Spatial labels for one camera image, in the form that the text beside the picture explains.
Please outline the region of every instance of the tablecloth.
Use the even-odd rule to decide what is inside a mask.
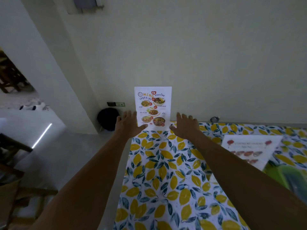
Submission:
[[[199,123],[220,144],[226,134],[284,135],[270,165],[307,174],[306,129],[251,124]],[[114,230],[249,229],[194,145],[172,131],[143,131],[132,139]]]

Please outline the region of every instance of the lemon print tablecloth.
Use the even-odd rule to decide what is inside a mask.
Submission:
[[[220,144],[225,134],[284,135],[270,164],[295,166],[307,174],[305,129],[199,123]],[[114,230],[231,229],[248,226],[194,145],[172,131],[143,131],[132,139]]]

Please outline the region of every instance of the plate of food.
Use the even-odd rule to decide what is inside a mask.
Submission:
[[[147,100],[144,100],[144,101],[141,102],[141,105],[144,106],[144,107],[148,107],[148,106],[150,106],[150,102],[147,101]]]
[[[151,121],[151,118],[152,118],[152,117],[150,117],[150,116],[144,116],[144,117],[142,118],[142,121],[145,122],[145,123],[149,123],[149,122]]]
[[[155,99],[153,99],[153,103],[156,106],[162,106],[165,103],[165,99],[162,97],[156,97]]]
[[[147,109],[148,115],[149,116],[158,116],[160,113],[157,111],[155,108],[150,107]]]
[[[162,117],[157,117],[157,118],[154,118],[153,122],[154,122],[154,125],[156,126],[164,127],[165,119]]]

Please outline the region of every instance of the thai food menu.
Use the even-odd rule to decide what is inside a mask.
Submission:
[[[172,87],[134,87],[138,126],[163,131],[170,126]]]
[[[283,136],[280,135],[225,135],[222,147],[259,170],[263,170]],[[216,182],[214,175],[210,182]]]

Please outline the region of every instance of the person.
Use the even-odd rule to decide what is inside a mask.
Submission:
[[[137,126],[136,112],[118,117],[112,138],[59,191],[30,229],[96,230],[125,144],[147,126]],[[304,203],[257,168],[212,142],[199,130],[197,119],[177,113],[177,127],[170,129],[196,146],[250,229],[307,228]]]

